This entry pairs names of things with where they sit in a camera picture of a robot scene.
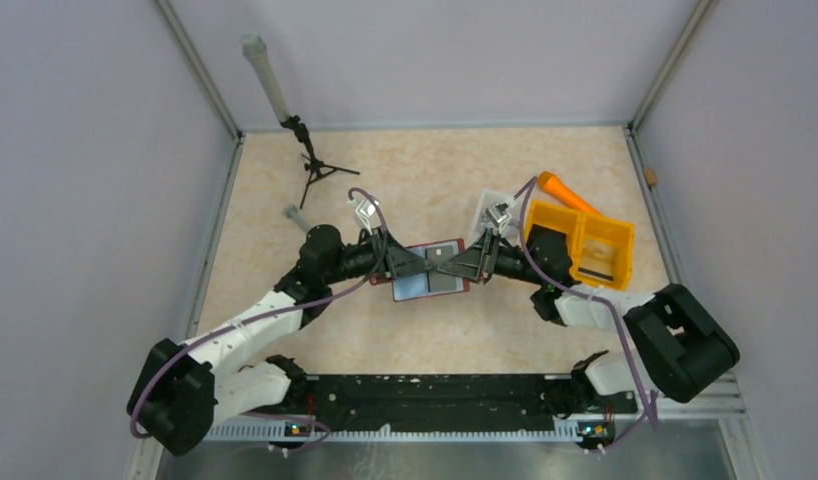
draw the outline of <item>screw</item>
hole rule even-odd
[[[306,219],[300,216],[300,212],[297,210],[296,205],[289,205],[285,207],[282,213],[283,215],[285,215],[285,218],[290,218],[304,232],[308,232],[309,230],[312,229],[312,225],[310,225],[309,222],[306,221]]]

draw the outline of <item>small brown object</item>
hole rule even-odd
[[[654,169],[652,169],[650,167],[645,167],[644,174],[645,174],[645,185],[647,185],[648,188],[655,187],[656,182],[657,182],[657,178],[656,178],[656,172],[654,171]]]

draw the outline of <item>tripod stand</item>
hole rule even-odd
[[[294,132],[294,136],[297,137],[297,141],[302,143],[304,147],[306,147],[306,153],[300,154],[301,157],[304,158],[306,164],[303,165],[303,168],[309,172],[309,179],[306,180],[306,188],[303,189],[303,198],[300,200],[300,210],[303,210],[303,204],[306,203],[306,195],[309,193],[309,187],[319,180],[323,180],[328,176],[332,175],[335,172],[346,172],[353,175],[359,175],[359,172],[356,170],[350,170],[349,168],[343,167],[336,167],[335,165],[330,165],[325,163],[315,156],[315,148],[312,146],[312,140],[309,138],[309,129],[306,128],[306,124],[300,121],[300,117],[295,115],[293,117],[289,117],[288,120],[284,122],[280,122],[280,126],[282,128],[287,128]]]

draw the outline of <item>beige wood surface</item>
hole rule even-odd
[[[514,193],[542,170],[607,216],[636,225],[628,290],[664,286],[665,269],[620,127],[396,130],[313,133],[319,158],[361,170],[312,186],[303,216],[358,229],[347,189],[379,198],[403,245],[466,237],[483,188]],[[299,203],[306,172],[290,133],[251,134],[226,215],[200,320],[205,332],[261,298],[297,259],[303,232],[281,211]],[[555,202],[544,193],[533,198]],[[333,286],[340,291],[345,282]],[[532,285],[494,278],[469,293],[395,303],[390,286],[363,286],[260,355],[296,358],[310,373],[567,372],[618,339],[545,323]]]

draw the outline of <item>yellow bin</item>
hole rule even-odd
[[[625,290],[633,276],[636,227],[593,213],[579,212],[539,200],[530,204],[527,237],[533,225],[567,235],[571,276],[592,286]]]

